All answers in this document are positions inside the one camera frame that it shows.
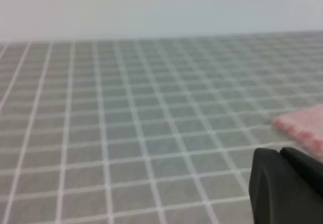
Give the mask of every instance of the grid square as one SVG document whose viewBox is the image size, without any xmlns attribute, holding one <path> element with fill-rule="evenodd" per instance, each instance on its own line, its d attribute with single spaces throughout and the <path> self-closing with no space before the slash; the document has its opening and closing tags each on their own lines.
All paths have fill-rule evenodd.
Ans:
<svg viewBox="0 0 323 224">
<path fill-rule="evenodd" d="M 172 104 L 188 104 L 189 101 L 185 95 L 164 95 L 164 100 L 168 105 Z"/>
<path fill-rule="evenodd" d="M 155 207 L 150 185 L 112 188 L 114 212 Z"/>
<path fill-rule="evenodd" d="M 279 78 L 267 78 L 267 79 L 264 79 L 264 81 L 266 82 L 266 84 L 272 86 L 272 87 L 276 87 L 276 86 L 279 86 L 279 85 L 283 85 L 284 84 L 284 81 L 279 79 Z"/>
<path fill-rule="evenodd" d="M 55 166 L 61 164 L 61 151 L 27 152 L 22 164 L 23 169 Z"/>
<path fill-rule="evenodd" d="M 191 75 L 191 74 L 189 74 L 189 75 L 183 75 L 182 76 L 182 79 L 184 81 L 186 81 L 186 82 L 196 82 L 196 81 L 200 81 L 201 80 L 198 75 L 194 75 L 194 74 L 193 75 Z"/>
<path fill-rule="evenodd" d="M 161 109 L 142 109 L 138 110 L 141 121 L 164 119 L 164 112 Z"/>
<path fill-rule="evenodd" d="M 177 84 L 161 85 L 159 86 L 159 89 L 163 94 L 181 92 L 181 88 Z"/>
<path fill-rule="evenodd" d="M 270 96 L 270 94 L 265 89 L 262 89 L 262 88 L 247 89 L 247 92 L 250 96 L 255 97 L 255 98 Z"/>
<path fill-rule="evenodd" d="M 199 120 L 176 121 L 180 133 L 204 132 L 205 128 Z"/>
<path fill-rule="evenodd" d="M 243 131 L 219 132 L 217 135 L 224 147 L 251 145 Z"/>
<path fill-rule="evenodd" d="M 1 131 L 23 130 L 27 127 L 28 119 L 0 119 Z"/>
<path fill-rule="evenodd" d="M 250 174 L 251 174 L 251 171 L 247 171 L 241 174 L 244 180 L 246 181 L 247 185 L 249 185 Z"/>
<path fill-rule="evenodd" d="M 246 127 L 263 126 L 269 124 L 269 119 L 265 119 L 259 113 L 243 113 L 239 115 Z"/>
<path fill-rule="evenodd" d="M 65 171 L 65 188 L 76 189 L 104 185 L 102 166 L 84 167 Z"/>
<path fill-rule="evenodd" d="M 169 75 L 169 74 L 166 74 L 166 75 L 156 75 L 155 76 L 155 80 L 157 81 L 157 83 L 165 83 L 165 82 L 168 82 L 168 83 L 173 83 L 175 84 L 176 83 L 176 80 L 173 76 Z"/>
<path fill-rule="evenodd" d="M 0 216 L 5 216 L 6 206 L 7 206 L 6 201 L 0 201 Z"/>
<path fill-rule="evenodd" d="M 214 130 L 227 130 L 238 128 L 236 122 L 230 116 L 212 117 L 208 119 Z"/>
<path fill-rule="evenodd" d="M 79 111 L 93 111 L 97 112 L 97 102 L 96 101 L 72 101 L 71 113 Z"/>
<path fill-rule="evenodd" d="M 147 140 L 146 146 L 150 155 L 162 155 L 180 152 L 180 149 L 174 138 Z"/>
<path fill-rule="evenodd" d="M 29 147 L 55 146 L 63 143 L 63 131 L 32 133 L 29 137 Z"/>
<path fill-rule="evenodd" d="M 249 86 L 256 86 L 257 82 L 252 79 L 241 79 L 241 80 L 238 80 L 238 84 L 240 86 L 249 87 Z"/>
<path fill-rule="evenodd" d="M 120 140 L 127 138 L 136 138 L 137 132 L 133 125 L 120 126 L 120 127 L 107 127 L 106 137 L 109 140 Z"/>
<path fill-rule="evenodd" d="M 109 159 L 130 158 L 141 156 L 138 142 L 111 144 L 107 146 Z"/>
<path fill-rule="evenodd" d="M 65 117 L 38 118 L 36 116 L 33 130 L 57 129 L 64 127 Z"/>
<path fill-rule="evenodd" d="M 0 170 L 15 169 L 18 158 L 18 153 L 0 153 Z"/>
<path fill-rule="evenodd" d="M 192 92 L 191 95 L 198 103 L 210 103 L 210 102 L 216 102 L 217 98 L 212 93 L 204 93 L 204 92 Z"/>
<path fill-rule="evenodd" d="M 106 98 L 125 97 L 127 95 L 124 88 L 104 88 L 102 94 Z"/>
<path fill-rule="evenodd" d="M 29 116 L 32 105 L 12 105 L 10 102 L 5 104 L 2 110 L 3 116 Z"/>
<path fill-rule="evenodd" d="M 74 88 L 95 88 L 95 79 L 87 79 L 85 78 L 85 80 L 73 80 L 73 87 Z"/>
<path fill-rule="evenodd" d="M 146 180 L 148 178 L 143 161 L 110 164 L 112 183 Z"/>
<path fill-rule="evenodd" d="M 24 140 L 23 133 L 0 135 L 0 148 L 19 148 Z"/>
<path fill-rule="evenodd" d="M 214 204 L 213 209 L 223 224 L 253 223 L 250 201 Z"/>
<path fill-rule="evenodd" d="M 144 106 L 156 106 L 159 107 L 159 101 L 156 97 L 150 96 L 145 98 L 136 98 L 134 97 L 135 104 L 137 107 L 144 107 Z"/>
<path fill-rule="evenodd" d="M 55 220 L 56 197 L 14 200 L 9 217 L 10 224 L 23 224 Z"/>
<path fill-rule="evenodd" d="M 185 161 L 182 157 L 153 159 L 151 164 L 156 178 L 189 174 Z"/>
<path fill-rule="evenodd" d="M 230 89 L 233 87 L 232 83 L 230 81 L 224 81 L 219 79 L 213 79 L 212 85 L 215 89 Z"/>
<path fill-rule="evenodd" d="M 73 90 L 72 100 L 93 99 L 96 98 L 96 90 Z"/>
<path fill-rule="evenodd" d="M 226 100 L 243 99 L 243 95 L 238 90 L 221 91 L 220 94 Z"/>
<path fill-rule="evenodd" d="M 299 85 L 298 88 L 301 90 L 301 91 L 304 91 L 306 93 L 321 93 L 322 90 L 320 89 L 320 87 L 315 87 L 313 85 Z"/>
<path fill-rule="evenodd" d="M 229 169 L 220 153 L 192 155 L 191 159 L 198 173 L 218 172 Z"/>
<path fill-rule="evenodd" d="M 17 102 L 24 102 L 27 104 L 27 106 L 24 107 L 24 110 L 27 111 L 28 105 L 32 105 L 34 101 L 35 95 L 34 94 L 9 94 L 7 98 L 7 106 L 10 106 L 12 103 L 17 103 Z"/>
<path fill-rule="evenodd" d="M 293 89 L 292 87 L 288 87 L 288 86 L 275 87 L 274 89 L 275 89 L 275 92 L 277 92 L 277 94 L 281 95 L 281 96 L 298 94 L 295 89 Z"/>
<path fill-rule="evenodd" d="M 167 210 L 165 215 L 168 224 L 212 224 L 204 206 Z"/>
<path fill-rule="evenodd" d="M 66 164 L 102 161 L 102 147 L 89 146 L 68 148 Z"/>
<path fill-rule="evenodd" d="M 246 100 L 244 100 L 244 101 L 240 100 L 240 101 L 232 101 L 232 102 L 229 102 L 229 106 L 235 112 L 254 111 L 254 110 L 256 110 L 254 108 L 254 106 L 250 102 L 248 102 Z"/>
<path fill-rule="evenodd" d="M 141 86 L 141 87 L 132 87 L 132 93 L 135 96 L 138 95 L 154 95 L 155 91 L 154 88 L 151 86 Z"/>
<path fill-rule="evenodd" d="M 201 197 L 193 180 L 159 182 L 157 184 L 163 205 L 198 202 Z"/>
<path fill-rule="evenodd" d="M 160 224 L 158 214 L 144 213 L 115 218 L 115 224 Z"/>
<path fill-rule="evenodd" d="M 142 76 L 140 78 L 130 78 L 130 83 L 133 85 L 141 84 L 141 85 L 149 85 L 150 81 L 146 76 Z"/>
<path fill-rule="evenodd" d="M 105 113 L 105 123 L 107 125 L 127 122 L 133 122 L 132 114 L 130 111 Z"/>
<path fill-rule="evenodd" d="M 244 195 L 244 192 L 234 175 L 203 177 L 201 178 L 201 182 L 208 198 L 211 200 Z"/>
<path fill-rule="evenodd" d="M 311 106 L 310 105 L 311 100 L 302 96 L 288 97 L 286 101 L 288 101 L 289 104 L 297 108 L 306 108 Z"/>
<path fill-rule="evenodd" d="M 106 214 L 105 191 L 66 194 L 62 209 L 63 219 Z"/>
<path fill-rule="evenodd" d="M 56 96 L 53 96 L 53 99 L 48 100 L 59 100 Z M 65 104 L 64 103 L 55 103 L 55 104 L 39 104 L 37 108 L 37 114 L 45 115 L 45 114 L 63 114 L 65 113 Z"/>
<path fill-rule="evenodd" d="M 188 151 L 215 149 L 216 144 L 209 135 L 196 135 L 182 137 Z"/>
<path fill-rule="evenodd" d="M 251 168 L 254 149 L 229 151 L 231 159 L 239 169 Z"/>
<path fill-rule="evenodd" d="M 13 182 L 13 175 L 1 175 L 0 176 L 0 195 L 9 195 L 11 190 L 11 184 Z"/>
<path fill-rule="evenodd" d="M 64 92 L 50 92 L 50 91 L 43 91 L 41 96 L 40 96 L 40 102 L 45 102 L 45 101 L 55 101 L 55 100 L 65 100 L 66 99 L 66 91 Z M 61 112 L 64 112 L 65 110 L 65 103 L 61 103 L 61 104 L 58 104 L 56 107 L 46 107 L 46 106 L 43 106 L 41 107 L 41 104 L 38 106 L 38 109 L 37 109 L 37 112 L 38 113 L 48 113 L 48 112 L 52 112 L 54 113 L 54 111 L 61 111 Z"/>
<path fill-rule="evenodd" d="M 194 108 L 190 106 L 170 107 L 169 108 L 174 118 L 185 118 L 196 116 Z"/>
<path fill-rule="evenodd" d="M 194 82 L 194 83 L 190 83 L 190 84 L 186 84 L 187 88 L 189 91 L 193 92 L 193 91 L 207 91 L 207 86 L 202 82 Z"/>
<path fill-rule="evenodd" d="M 82 130 L 70 130 L 69 143 L 83 143 L 83 142 L 100 142 L 101 134 L 99 128 L 82 129 Z"/>
<path fill-rule="evenodd" d="M 200 105 L 200 109 L 206 116 L 213 116 L 219 114 L 225 114 L 226 110 L 220 103 L 212 103 L 210 105 Z"/>
<path fill-rule="evenodd" d="M 167 122 L 142 124 L 145 137 L 172 135 L 172 130 Z"/>
<path fill-rule="evenodd" d="M 112 97 L 106 98 L 104 101 L 104 109 L 109 111 L 115 111 L 117 109 L 129 109 L 129 103 L 126 99 L 114 99 Z"/>
<path fill-rule="evenodd" d="M 78 126 L 98 126 L 99 125 L 99 116 L 98 114 L 92 115 L 77 115 L 71 116 L 70 118 L 70 128 Z"/>
<path fill-rule="evenodd" d="M 17 185 L 17 194 L 55 191 L 59 187 L 60 173 L 50 171 L 46 173 L 21 174 Z"/>
<path fill-rule="evenodd" d="M 250 132 L 260 144 L 288 141 L 288 137 L 273 127 L 252 129 Z"/>
<path fill-rule="evenodd" d="M 276 99 L 262 99 L 257 103 L 264 109 L 282 109 L 284 106 Z"/>
</svg>

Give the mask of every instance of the table surface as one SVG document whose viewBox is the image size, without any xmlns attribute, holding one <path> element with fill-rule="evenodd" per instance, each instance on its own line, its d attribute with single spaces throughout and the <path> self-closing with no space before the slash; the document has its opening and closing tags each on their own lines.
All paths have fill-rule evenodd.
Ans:
<svg viewBox="0 0 323 224">
<path fill-rule="evenodd" d="M 257 147 L 323 101 L 323 33 L 0 46 L 3 224 L 251 224 Z"/>
</svg>

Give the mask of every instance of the white wall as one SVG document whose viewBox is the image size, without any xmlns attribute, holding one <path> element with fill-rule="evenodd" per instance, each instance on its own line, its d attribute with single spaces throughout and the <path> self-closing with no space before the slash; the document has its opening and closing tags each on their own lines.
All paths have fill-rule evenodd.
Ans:
<svg viewBox="0 0 323 224">
<path fill-rule="evenodd" d="M 0 40 L 323 29 L 323 0 L 0 0 Z"/>
</svg>

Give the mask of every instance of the pink sponge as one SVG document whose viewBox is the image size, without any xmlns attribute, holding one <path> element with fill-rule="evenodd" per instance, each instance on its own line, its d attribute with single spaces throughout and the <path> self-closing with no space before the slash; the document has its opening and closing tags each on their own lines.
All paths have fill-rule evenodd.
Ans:
<svg viewBox="0 0 323 224">
<path fill-rule="evenodd" d="M 273 125 L 314 156 L 323 158 L 323 104 L 275 117 Z"/>
</svg>

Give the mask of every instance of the black object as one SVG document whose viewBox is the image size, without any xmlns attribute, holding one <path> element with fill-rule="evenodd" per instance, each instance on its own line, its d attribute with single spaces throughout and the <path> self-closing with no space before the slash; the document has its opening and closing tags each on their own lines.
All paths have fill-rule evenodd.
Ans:
<svg viewBox="0 0 323 224">
<path fill-rule="evenodd" d="M 254 224 L 323 224 L 323 164 L 294 148 L 255 150 L 249 194 Z"/>
</svg>

